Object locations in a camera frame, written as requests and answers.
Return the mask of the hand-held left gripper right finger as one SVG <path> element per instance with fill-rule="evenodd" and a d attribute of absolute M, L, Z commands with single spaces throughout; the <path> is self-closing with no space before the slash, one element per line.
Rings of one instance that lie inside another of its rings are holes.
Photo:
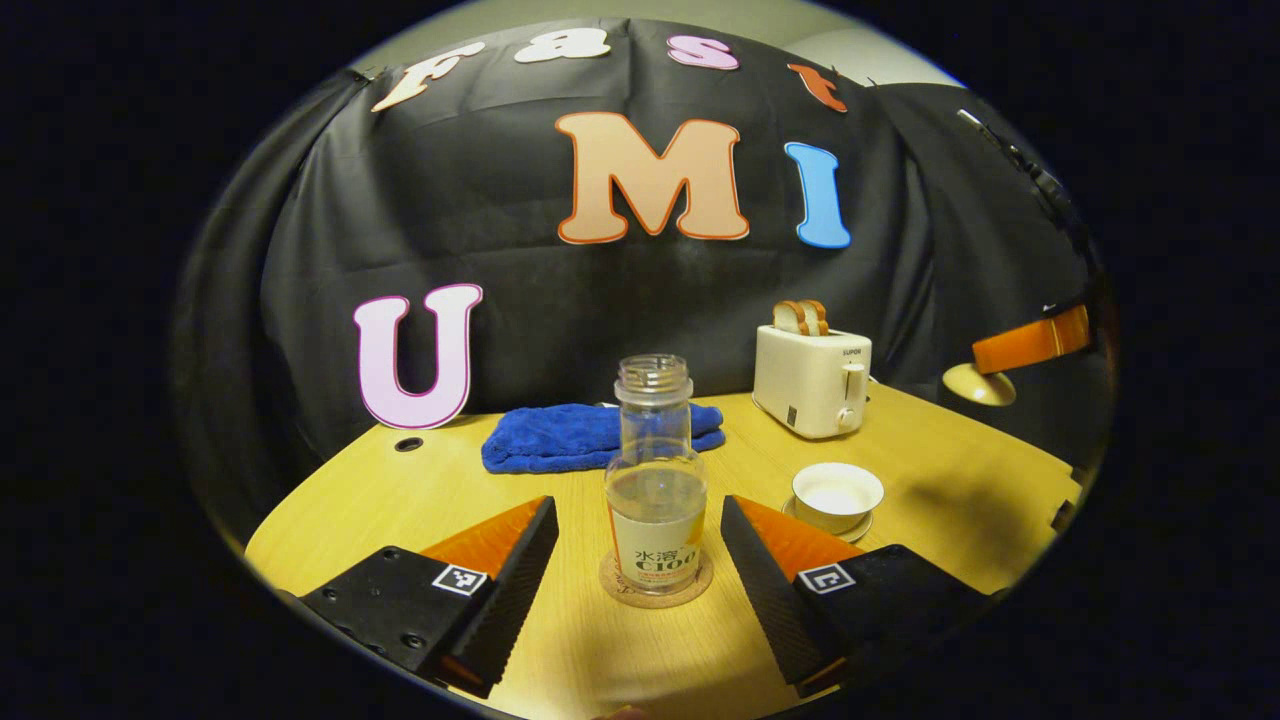
<path fill-rule="evenodd" d="M 870 680 L 1000 597 L 902 544 L 863 551 L 739 495 L 721 534 L 783 680 L 803 697 Z"/>

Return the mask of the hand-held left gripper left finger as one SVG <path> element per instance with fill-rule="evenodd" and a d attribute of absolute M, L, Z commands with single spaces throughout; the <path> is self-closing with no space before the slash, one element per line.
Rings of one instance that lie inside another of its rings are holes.
<path fill-rule="evenodd" d="M 557 539 L 556 501 L 540 496 L 417 552 L 376 550 L 300 601 L 415 675 L 485 698 Z"/>

